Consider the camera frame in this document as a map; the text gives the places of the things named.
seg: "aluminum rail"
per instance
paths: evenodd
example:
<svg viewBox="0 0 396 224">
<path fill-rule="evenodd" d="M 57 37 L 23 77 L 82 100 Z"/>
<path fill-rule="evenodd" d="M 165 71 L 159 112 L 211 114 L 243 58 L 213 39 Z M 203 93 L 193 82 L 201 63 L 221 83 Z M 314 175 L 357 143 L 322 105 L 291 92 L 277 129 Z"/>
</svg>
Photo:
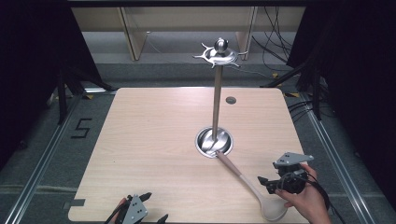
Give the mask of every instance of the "aluminum rail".
<svg viewBox="0 0 396 224">
<path fill-rule="evenodd" d="M 306 7 L 339 4 L 342 0 L 40 0 L 69 7 Z"/>
<path fill-rule="evenodd" d="M 62 137 L 65 132 L 65 128 L 67 127 L 70 117 L 73 111 L 76 109 L 81 96 L 76 96 L 72 99 L 72 102 L 69 106 L 69 113 L 64 119 L 64 122 L 58 124 L 54 134 L 49 140 L 49 144 L 43 152 L 37 166 L 35 167 L 32 175 L 24 186 L 18 200 L 14 203 L 10 211 L 8 212 L 8 216 L 6 219 L 6 224 L 18 224 L 21 222 L 21 219 L 30 203 L 32 201 L 33 196 L 35 195 L 35 190 L 37 189 L 38 184 L 46 172 L 50 161 L 56 151 L 57 146 L 62 140 Z"/>
<path fill-rule="evenodd" d="M 301 92 L 300 95 L 302 96 L 303 101 L 309 100 L 306 93 Z M 320 120 L 316 119 L 315 114 L 311 110 L 309 110 L 308 112 L 308 117 L 311 120 L 315 131 L 318 134 L 320 142 L 324 146 L 326 153 L 329 156 L 330 162 L 332 163 L 332 166 L 334 167 L 334 170 L 337 173 L 338 178 L 340 179 L 341 184 L 346 191 L 346 195 L 348 196 L 353 208 L 355 209 L 359 220 L 361 221 L 361 223 L 375 224 L 376 222 L 374 216 L 370 213 L 366 201 L 363 199 L 360 191 L 350 177 L 347 168 L 345 167 L 343 161 L 340 158 L 340 155 L 335 149 L 335 146 L 332 143 L 330 136 L 327 134 L 323 123 Z"/>
</svg>

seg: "wooden table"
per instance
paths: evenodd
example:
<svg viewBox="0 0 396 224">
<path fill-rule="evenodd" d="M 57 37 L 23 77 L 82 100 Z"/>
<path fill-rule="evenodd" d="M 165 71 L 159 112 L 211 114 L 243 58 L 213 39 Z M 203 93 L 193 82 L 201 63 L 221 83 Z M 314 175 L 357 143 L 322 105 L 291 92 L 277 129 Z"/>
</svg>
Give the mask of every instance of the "wooden table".
<svg viewBox="0 0 396 224">
<path fill-rule="evenodd" d="M 145 222 L 265 223 L 249 188 L 195 137 L 212 124 L 213 88 L 120 89 L 110 107 L 75 199 L 73 221 L 104 221 L 121 198 L 152 192 Z M 225 99 L 236 98 L 230 105 Z M 223 88 L 219 126 L 233 137 L 228 155 L 268 199 L 257 176 L 279 179 L 272 162 L 303 153 L 278 89 Z M 307 223 L 294 208 L 279 223 Z"/>
</svg>

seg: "wire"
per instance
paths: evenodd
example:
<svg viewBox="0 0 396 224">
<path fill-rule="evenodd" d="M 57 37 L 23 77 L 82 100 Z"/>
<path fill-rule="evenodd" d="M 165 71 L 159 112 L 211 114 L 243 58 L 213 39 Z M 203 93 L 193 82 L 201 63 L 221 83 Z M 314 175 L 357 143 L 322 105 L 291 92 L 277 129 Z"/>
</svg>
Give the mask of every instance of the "wire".
<svg viewBox="0 0 396 224">
<path fill-rule="evenodd" d="M 292 177 L 292 173 L 287 173 L 280 177 L 279 181 L 276 184 L 277 189 L 284 189 L 285 181 L 286 181 L 287 177 Z"/>
<path fill-rule="evenodd" d="M 342 223 L 346 223 L 343 219 L 343 217 L 341 216 L 341 214 L 338 212 L 338 210 L 334 207 L 334 205 L 332 204 L 332 202 L 330 202 L 330 207 L 332 208 L 332 210 L 334 211 L 334 213 L 338 216 L 338 218 L 340 218 Z"/>
<path fill-rule="evenodd" d="M 232 68 L 232 69 L 234 69 L 234 70 L 236 70 L 236 71 L 240 71 L 240 72 L 244 72 L 244 73 L 258 74 L 258 75 L 260 75 L 260 76 L 262 76 L 262 77 L 266 77 L 266 78 L 270 78 L 270 79 L 276 79 L 275 77 L 268 77 L 267 75 L 265 75 L 265 74 L 263 74 L 263 73 L 260 73 L 260 72 L 253 72 L 253 71 L 242 70 L 242 69 L 240 69 L 240 68 L 236 68 L 236 67 L 229 66 L 229 65 L 225 65 L 225 67 L 227 67 L 227 68 Z"/>
<path fill-rule="evenodd" d="M 265 47 L 263 44 L 261 44 L 255 37 L 254 35 L 251 37 L 261 48 L 262 48 L 262 63 L 265 65 L 265 67 L 267 67 L 270 70 L 273 71 L 279 71 L 279 72 L 289 72 L 290 69 L 286 70 L 286 69 L 276 69 L 276 68 L 272 68 L 270 66 L 268 66 L 268 64 L 265 63 L 264 60 L 264 53 L 265 51 L 267 51 L 268 53 L 270 53 L 271 55 L 273 55 L 274 57 L 278 58 L 280 61 L 282 61 L 283 63 L 287 63 L 287 61 L 285 59 L 283 59 L 282 57 L 280 57 L 279 55 L 277 55 L 276 53 L 274 53 L 273 51 L 271 51 L 270 49 L 268 49 L 267 47 Z"/>
<path fill-rule="evenodd" d="M 271 51 L 270 49 L 268 49 L 267 47 L 265 47 L 264 45 L 262 45 L 259 41 L 256 40 L 256 38 L 254 37 L 254 35 L 251 37 L 262 49 L 268 51 L 270 54 L 272 54 L 274 57 L 278 58 L 280 61 L 282 61 L 283 63 L 287 63 L 288 61 L 286 61 L 285 59 L 283 59 L 282 57 L 280 57 L 279 55 L 277 55 L 276 53 L 274 53 L 273 51 Z"/>
<path fill-rule="evenodd" d="M 279 41 L 280 41 L 280 45 L 281 45 L 280 47 L 282 48 L 282 50 L 283 50 L 283 52 L 284 52 L 284 54 L 285 54 L 286 59 L 289 59 L 288 48 L 286 48 L 284 42 L 287 43 L 287 44 L 290 45 L 290 46 L 291 46 L 291 44 L 290 44 L 288 41 L 286 41 L 286 40 L 282 37 L 282 35 L 280 34 L 279 19 L 278 19 L 279 7 L 275 7 L 275 10 L 276 10 L 276 20 L 275 20 L 275 22 L 272 21 L 272 19 L 271 19 L 269 13 L 268 13 L 266 7 L 264 7 L 264 10 L 265 10 L 265 13 L 266 13 L 266 15 L 267 15 L 267 18 L 268 18 L 268 20 L 270 21 L 271 26 L 272 26 L 271 34 L 270 34 L 269 37 L 267 36 L 267 37 L 268 37 L 267 44 L 268 44 L 268 41 L 271 41 L 272 43 L 274 43 L 274 42 L 271 40 L 271 36 L 272 36 L 273 33 L 275 33 L 275 34 L 277 35 Z"/>
<path fill-rule="evenodd" d="M 126 204 L 126 202 L 120 204 L 119 206 L 117 206 L 117 208 L 114 209 L 114 211 L 113 211 L 113 213 L 110 215 L 110 217 L 108 217 L 108 219 L 105 221 L 105 224 L 109 223 L 109 222 L 111 221 L 111 218 L 113 218 L 113 217 L 121 210 L 121 208 L 122 208 L 125 204 Z"/>
<path fill-rule="evenodd" d="M 304 115 L 306 115 L 309 111 L 313 110 L 313 108 L 305 109 L 303 111 L 300 111 L 299 113 L 295 114 L 294 116 L 291 117 L 293 119 L 293 123 L 297 122 L 300 118 L 302 118 Z"/>
<path fill-rule="evenodd" d="M 289 105 L 288 106 L 289 112 L 292 112 L 293 110 L 295 110 L 295 109 L 297 109 L 299 107 L 302 107 L 304 105 L 312 104 L 313 102 L 314 101 L 311 101 L 311 100 L 310 101 L 301 101 L 301 102 L 296 103 L 294 105 Z"/>
<path fill-rule="evenodd" d="M 275 45 L 275 46 L 277 46 L 277 47 L 279 47 L 279 48 L 283 48 L 282 46 L 278 45 L 277 43 L 275 43 L 275 42 L 271 39 L 272 33 L 273 33 L 273 32 L 271 32 L 270 36 L 268 36 L 268 34 L 267 34 L 266 32 L 264 32 L 265 37 L 267 37 L 267 43 L 265 44 L 265 47 L 266 47 L 266 45 L 268 44 L 268 41 L 269 41 L 269 42 L 273 43 L 273 45 Z"/>
<path fill-rule="evenodd" d="M 155 51 L 157 51 L 158 53 L 160 53 L 161 55 L 163 55 L 163 52 L 160 51 L 160 50 L 158 50 L 158 49 L 151 43 L 151 41 L 149 41 L 149 38 L 146 38 L 146 41 L 149 43 L 149 45 L 150 45 Z M 181 61 L 181 62 L 173 62 L 173 61 L 169 61 L 169 60 L 165 60 L 165 61 L 168 62 L 168 63 L 188 63 L 188 62 L 183 62 L 183 61 Z"/>
</svg>

